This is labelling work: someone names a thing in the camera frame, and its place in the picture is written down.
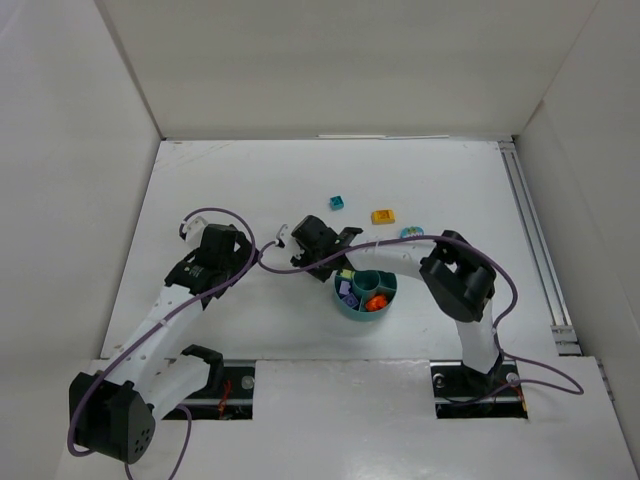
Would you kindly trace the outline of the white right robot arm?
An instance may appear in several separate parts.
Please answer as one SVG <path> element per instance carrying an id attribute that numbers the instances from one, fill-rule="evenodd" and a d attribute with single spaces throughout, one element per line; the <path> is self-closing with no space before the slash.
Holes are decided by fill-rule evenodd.
<path id="1" fill-rule="evenodd" d="M 357 248 L 353 241 L 362 233 L 356 227 L 337 233 L 309 215 L 290 233 L 300 249 L 291 264 L 322 282 L 334 277 L 342 303 L 362 314 L 388 308 L 397 295 L 399 276 L 423 281 L 456 324 L 462 364 L 481 375 L 492 373 L 501 362 L 493 339 L 493 266 L 452 230 L 426 243 L 407 237 L 389 243 L 368 240 Z"/>

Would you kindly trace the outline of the yellow curved lego brick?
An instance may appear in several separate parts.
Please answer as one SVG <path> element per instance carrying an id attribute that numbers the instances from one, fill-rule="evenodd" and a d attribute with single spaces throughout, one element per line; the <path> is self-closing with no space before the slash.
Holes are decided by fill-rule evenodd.
<path id="1" fill-rule="evenodd" d="M 394 224 L 395 221 L 395 214 L 391 209 L 375 210 L 371 213 L 371 222 L 373 225 Z"/>

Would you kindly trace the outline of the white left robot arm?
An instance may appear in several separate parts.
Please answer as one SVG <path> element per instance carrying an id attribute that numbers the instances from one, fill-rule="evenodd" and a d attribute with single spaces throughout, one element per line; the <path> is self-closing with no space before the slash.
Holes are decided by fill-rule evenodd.
<path id="1" fill-rule="evenodd" d="M 164 280 L 153 307 L 100 372 L 79 373 L 69 387 L 69 452 L 127 465 L 148 449 L 156 425 L 193 393 L 223 382 L 221 353 L 183 345 L 188 327 L 254 264 L 255 237 L 233 225 L 210 224 L 200 244 Z"/>

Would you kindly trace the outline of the lime green square lego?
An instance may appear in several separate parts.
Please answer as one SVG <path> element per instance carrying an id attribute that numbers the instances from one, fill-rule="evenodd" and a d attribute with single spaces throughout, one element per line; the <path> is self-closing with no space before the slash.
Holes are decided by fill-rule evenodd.
<path id="1" fill-rule="evenodd" d="M 339 272 L 339 276 L 348 280 L 352 280 L 354 272 L 352 270 L 343 269 Z"/>

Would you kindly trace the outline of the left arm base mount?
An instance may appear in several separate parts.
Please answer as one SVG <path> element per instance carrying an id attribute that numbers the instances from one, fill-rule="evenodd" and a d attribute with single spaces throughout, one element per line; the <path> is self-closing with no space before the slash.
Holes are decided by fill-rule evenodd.
<path id="1" fill-rule="evenodd" d="M 177 358 L 168 358 L 168 368 L 172 368 L 183 358 L 198 359 L 208 366 L 205 386 L 183 401 L 193 420 L 231 421 L 253 418 L 255 361 L 226 360 L 220 352 L 192 344 Z"/>

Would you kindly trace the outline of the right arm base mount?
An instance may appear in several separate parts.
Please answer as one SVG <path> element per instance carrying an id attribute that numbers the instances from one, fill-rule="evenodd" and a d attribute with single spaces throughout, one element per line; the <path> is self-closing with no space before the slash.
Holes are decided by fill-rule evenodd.
<path id="1" fill-rule="evenodd" d="M 527 419 L 522 389 L 513 361 L 506 361 L 488 375 L 464 366 L 460 361 L 430 364 L 435 413 L 438 419 Z"/>

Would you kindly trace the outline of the teal frog lotus lego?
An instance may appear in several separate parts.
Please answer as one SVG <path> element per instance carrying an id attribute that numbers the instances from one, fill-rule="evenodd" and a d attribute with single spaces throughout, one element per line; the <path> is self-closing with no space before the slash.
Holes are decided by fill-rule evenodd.
<path id="1" fill-rule="evenodd" d="M 404 239 L 404 238 L 412 238 L 412 237 L 419 237 L 424 235 L 424 229 L 422 227 L 419 226 L 409 226 L 409 227 L 405 227 L 401 230 L 400 232 L 400 238 Z"/>

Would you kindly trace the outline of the orange round dome lego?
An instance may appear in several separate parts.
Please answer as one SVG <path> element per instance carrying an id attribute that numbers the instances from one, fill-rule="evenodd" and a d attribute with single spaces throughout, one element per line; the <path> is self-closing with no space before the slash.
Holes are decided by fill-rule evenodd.
<path id="1" fill-rule="evenodd" d="M 373 296 L 365 303 L 365 310 L 367 312 L 376 312 L 385 309 L 389 304 L 389 300 L 386 295 L 378 294 Z"/>

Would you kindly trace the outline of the teal square lego brick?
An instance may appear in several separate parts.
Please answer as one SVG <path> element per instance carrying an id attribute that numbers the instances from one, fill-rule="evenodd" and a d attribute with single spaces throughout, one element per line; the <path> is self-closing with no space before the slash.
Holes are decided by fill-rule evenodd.
<path id="1" fill-rule="evenodd" d="M 341 210 L 344 208 L 344 201 L 341 196 L 334 196 L 329 199 L 329 205 L 333 211 Z"/>

